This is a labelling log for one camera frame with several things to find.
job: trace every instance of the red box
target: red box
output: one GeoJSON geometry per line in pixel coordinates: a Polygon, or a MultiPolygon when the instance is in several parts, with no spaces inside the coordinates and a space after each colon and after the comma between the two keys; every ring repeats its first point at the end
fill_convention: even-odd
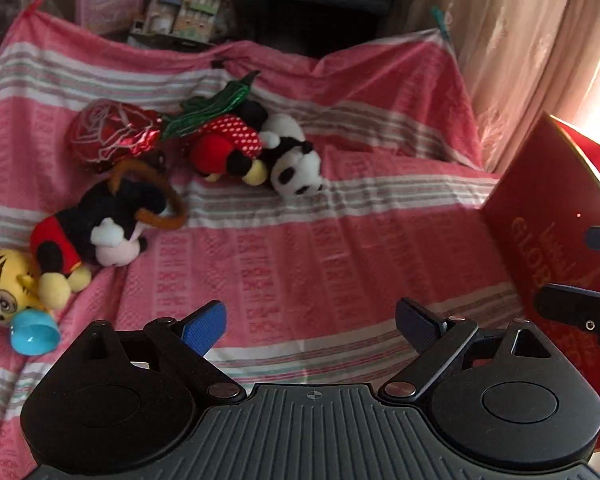
{"type": "Polygon", "coordinates": [[[600,252],[584,243],[587,229],[600,225],[600,145],[545,114],[482,212],[526,316],[600,395],[597,336],[544,320],[533,306],[536,292],[547,283],[600,291],[600,252]]]}

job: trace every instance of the striped cloth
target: striped cloth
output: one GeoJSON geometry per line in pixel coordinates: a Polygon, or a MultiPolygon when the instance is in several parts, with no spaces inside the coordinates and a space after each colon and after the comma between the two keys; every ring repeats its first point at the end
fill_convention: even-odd
{"type": "Polygon", "coordinates": [[[206,184],[168,146],[186,228],[149,232],[147,253],[101,270],[61,314],[56,352],[25,359],[0,330],[0,480],[33,468],[24,400],[94,319],[135,330],[223,300],[228,331],[208,358],[250,388],[381,383],[414,357],[392,319],[401,296],[486,326],[519,311],[478,211],[495,180],[480,170],[462,79],[435,30],[320,61],[248,42],[186,55],[110,43],[29,9],[0,51],[0,243],[26,247],[37,221],[96,181],[63,139],[88,102],[173,110],[250,70],[262,71],[253,98],[315,142],[325,191],[284,202],[264,187],[206,184]]]}

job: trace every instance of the brown strap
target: brown strap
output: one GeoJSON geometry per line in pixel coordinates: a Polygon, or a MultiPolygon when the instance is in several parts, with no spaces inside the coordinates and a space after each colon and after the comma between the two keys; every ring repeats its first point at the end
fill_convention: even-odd
{"type": "Polygon", "coordinates": [[[159,216],[144,207],[136,212],[136,220],[158,229],[175,230],[180,229],[187,221],[187,208],[176,190],[171,187],[169,181],[154,170],[147,163],[135,158],[126,158],[117,163],[111,171],[109,177],[109,191],[113,196],[120,189],[122,177],[127,173],[133,173],[141,177],[146,182],[157,186],[167,197],[169,204],[174,210],[173,216],[159,216]]]}

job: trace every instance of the light blue bowl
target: light blue bowl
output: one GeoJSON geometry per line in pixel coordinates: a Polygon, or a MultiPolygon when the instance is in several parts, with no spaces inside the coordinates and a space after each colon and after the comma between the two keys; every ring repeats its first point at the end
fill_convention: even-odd
{"type": "Polygon", "coordinates": [[[18,354],[46,354],[59,343],[58,324],[46,312],[28,308],[11,319],[11,347],[18,354]]]}

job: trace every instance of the rose-shaped balloon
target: rose-shaped balloon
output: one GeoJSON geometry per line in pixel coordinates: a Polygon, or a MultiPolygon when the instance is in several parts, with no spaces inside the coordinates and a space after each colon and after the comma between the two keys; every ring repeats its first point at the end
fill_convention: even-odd
{"type": "Polygon", "coordinates": [[[67,138],[74,157],[85,167],[102,173],[124,158],[154,150],[161,126],[162,118],[154,110],[98,99],[71,122],[67,138]]]}

